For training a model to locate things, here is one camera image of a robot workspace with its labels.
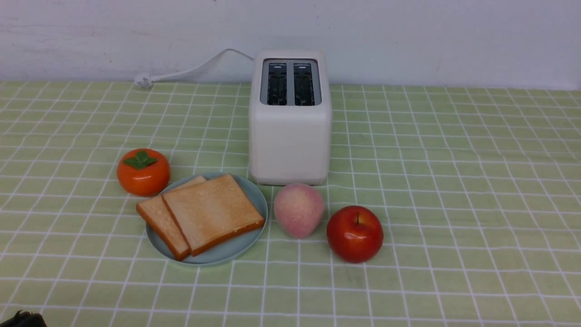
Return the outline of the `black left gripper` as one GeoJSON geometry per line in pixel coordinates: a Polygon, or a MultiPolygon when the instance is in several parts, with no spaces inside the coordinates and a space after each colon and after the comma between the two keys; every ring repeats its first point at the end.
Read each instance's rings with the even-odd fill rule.
{"type": "Polygon", "coordinates": [[[46,327],[46,323],[40,313],[20,310],[12,318],[0,323],[0,327],[46,327]]]}

